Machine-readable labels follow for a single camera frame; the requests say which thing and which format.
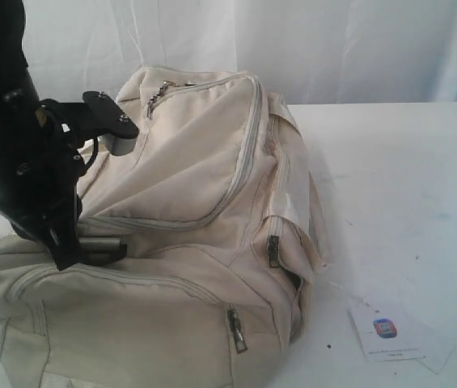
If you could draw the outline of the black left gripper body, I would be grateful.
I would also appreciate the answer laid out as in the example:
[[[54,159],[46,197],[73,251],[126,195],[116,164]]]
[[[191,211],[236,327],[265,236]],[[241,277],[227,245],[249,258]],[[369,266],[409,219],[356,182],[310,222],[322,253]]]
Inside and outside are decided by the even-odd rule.
[[[134,138],[138,128],[106,94],[80,103],[33,99],[12,91],[0,100],[0,214],[21,237],[50,247],[49,227],[82,203],[78,180],[95,162],[104,134]]]

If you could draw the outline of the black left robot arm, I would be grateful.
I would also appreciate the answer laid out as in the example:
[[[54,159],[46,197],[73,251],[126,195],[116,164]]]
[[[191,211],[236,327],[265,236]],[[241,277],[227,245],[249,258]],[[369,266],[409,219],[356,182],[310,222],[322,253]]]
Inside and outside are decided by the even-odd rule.
[[[40,99],[23,54],[25,10],[0,1],[0,214],[21,238],[41,244],[56,267],[104,266],[124,259],[116,238],[80,238],[78,180],[95,161],[80,149],[130,153],[134,122],[107,94],[87,91],[79,103]]]

